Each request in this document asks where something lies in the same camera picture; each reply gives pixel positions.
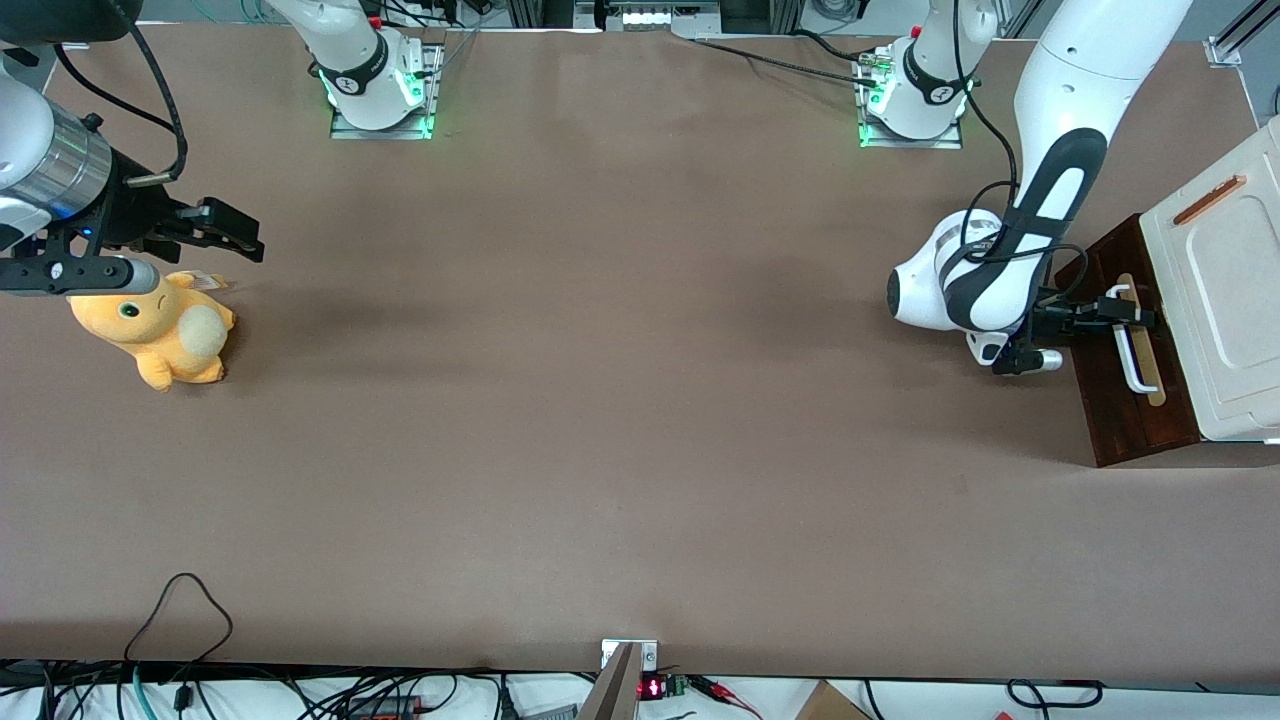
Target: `silver cylinder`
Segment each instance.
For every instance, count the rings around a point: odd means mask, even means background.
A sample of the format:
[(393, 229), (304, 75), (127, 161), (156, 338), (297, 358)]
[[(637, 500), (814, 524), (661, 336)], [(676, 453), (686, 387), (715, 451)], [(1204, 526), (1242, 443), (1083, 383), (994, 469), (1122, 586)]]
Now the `silver cylinder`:
[(76, 115), (50, 102), (54, 137), (36, 169), (5, 190), (6, 195), (69, 218), (101, 195), (111, 174), (111, 146)]

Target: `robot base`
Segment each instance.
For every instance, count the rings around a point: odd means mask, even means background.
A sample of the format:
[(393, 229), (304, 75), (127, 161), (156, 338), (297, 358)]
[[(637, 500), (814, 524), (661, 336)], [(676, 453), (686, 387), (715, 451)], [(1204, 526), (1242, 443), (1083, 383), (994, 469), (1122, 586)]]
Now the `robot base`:
[(413, 72), (422, 72), (426, 77), (417, 79), (408, 77), (402, 88), (415, 100), (422, 97), (422, 104), (415, 108), (404, 119), (384, 129), (361, 129), (352, 126), (338, 111), (337, 105), (330, 99), (333, 108), (333, 120), (329, 123), (329, 137), (333, 140), (431, 140), (435, 132), (435, 106), (440, 99), (440, 69), (444, 65), (444, 45), (422, 44), (422, 60)]
[[(868, 108), (883, 109), (888, 104), (890, 94), (892, 94), (896, 88), (896, 81), (893, 79), (893, 63), (901, 63), (902, 50), (896, 49), (895, 45), (877, 47), (874, 64), (863, 64), (859, 61), (851, 63), (854, 77), (876, 81), (876, 87), (864, 87), (861, 85), (855, 86), (855, 92), (858, 94), (858, 145), (860, 147), (923, 147), (960, 150), (963, 147), (960, 114), (964, 113), (964, 100), (960, 101), (956, 117), (951, 120), (951, 124), (942, 132), (942, 135), (923, 140), (905, 137), (891, 131), (888, 126), (884, 124), (883, 119), (881, 119), (874, 111), (868, 110)], [(864, 58), (870, 59), (869, 55), (864, 55)]]

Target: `tag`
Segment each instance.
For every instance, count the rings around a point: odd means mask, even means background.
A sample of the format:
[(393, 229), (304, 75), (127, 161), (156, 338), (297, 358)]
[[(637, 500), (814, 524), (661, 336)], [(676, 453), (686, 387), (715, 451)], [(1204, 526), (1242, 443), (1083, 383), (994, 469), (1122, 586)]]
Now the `tag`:
[(191, 290), (223, 290), (228, 287), (227, 281), (221, 275), (210, 275), (200, 270), (183, 270), (183, 273), (195, 278), (191, 283)]

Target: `white floor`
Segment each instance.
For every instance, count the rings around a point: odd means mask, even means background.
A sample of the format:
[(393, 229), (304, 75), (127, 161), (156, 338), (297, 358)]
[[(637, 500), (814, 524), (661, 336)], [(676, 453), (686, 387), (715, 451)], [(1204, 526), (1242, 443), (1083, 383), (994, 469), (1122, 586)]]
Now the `white floor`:
[[(813, 689), (814, 680), (785, 678), (717, 678), (739, 697), (755, 706), (764, 720), (791, 720), (800, 711)], [(508, 675), (508, 687), (521, 716), (581, 703), (590, 684), (575, 675), (538, 674)], [(293, 720), (303, 716), (301, 701), (280, 683), (269, 680), (223, 680), (202, 683), (205, 696), (212, 706), (216, 720)], [(349, 687), (352, 680), (324, 679), (301, 682), (312, 698)], [(863, 685), (856, 680), (833, 683), (855, 705), (870, 715)], [(444, 700), (452, 687), (448, 676), (428, 678), (417, 685), (415, 694), (428, 706)], [(884, 720), (993, 720), (1007, 712), (1014, 720), (1042, 720), (1039, 711), (1016, 706), (1005, 694), (1004, 685), (969, 683), (910, 683), (876, 682), (876, 700)], [(157, 720), (173, 720), (175, 684), (143, 685)], [(1092, 691), (1043, 688), (1050, 701), (1079, 701)], [(41, 689), (0, 698), (0, 717), (9, 720), (37, 719)], [(146, 720), (125, 685), (122, 691), (124, 720)], [(453, 700), (431, 714), (433, 720), (490, 720), (494, 714), (497, 692), (494, 684), (462, 678)], [(58, 720), (65, 720), (74, 705), (64, 702)], [(83, 720), (120, 720), (115, 710), (115, 687), (96, 688), (86, 702)], [(719, 705), (699, 694), (686, 694), (662, 701), (640, 703), (639, 720), (668, 720), (685, 712), (695, 712), (695, 720), (753, 720), (741, 710)], [(210, 714), (196, 705), (186, 715), (188, 720), (206, 720)], [(1087, 710), (1053, 710), (1053, 720), (1134, 720), (1158, 717), (1161, 720), (1271, 720), (1280, 717), (1280, 697), (1240, 696), (1222, 693), (1188, 693), (1157, 691), (1108, 689), (1101, 703)]]

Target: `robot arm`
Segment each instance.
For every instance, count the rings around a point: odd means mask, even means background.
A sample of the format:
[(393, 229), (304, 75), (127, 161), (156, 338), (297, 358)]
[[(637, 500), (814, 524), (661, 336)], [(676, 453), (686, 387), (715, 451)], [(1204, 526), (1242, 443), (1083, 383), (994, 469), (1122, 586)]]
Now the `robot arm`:
[[(915, 37), (890, 46), (893, 73), (867, 111), (888, 129), (913, 140), (937, 137), (963, 111), (964, 85), (996, 37), (998, 18), (993, 0), (960, 0), (959, 44), (955, 0), (931, 0), (929, 15)], [(956, 69), (960, 51), (961, 77)]]
[(375, 31), (360, 0), (268, 0), (298, 31), (329, 101), (360, 129), (387, 129), (426, 100), (422, 41)]
[[(1192, 0), (1066, 0), (1015, 95), (1024, 181), (1005, 215), (955, 213), (890, 277), (893, 316), (964, 331), (992, 365), (1023, 325), (1039, 278), (1084, 202), (1107, 145)], [(1134, 32), (1134, 28), (1143, 32)], [(1055, 369), (1060, 360), (1046, 356)]]
[[(132, 27), (140, 8), (141, 0), (10, 0), (0, 5), (0, 41), (114, 40), (128, 32), (150, 60)], [(178, 261), (179, 243), (261, 261), (256, 220), (212, 197), (196, 206), (169, 197), (163, 183), (177, 178), (180, 163), (156, 176), (114, 150), (99, 133), (101, 124), (93, 114), (77, 118), (0, 67), (0, 252), (9, 252), (0, 258), (0, 291), (150, 292), (160, 277), (151, 264), (101, 256), (122, 247), (170, 263)], [(81, 252), (72, 251), (77, 238), (86, 246)]]

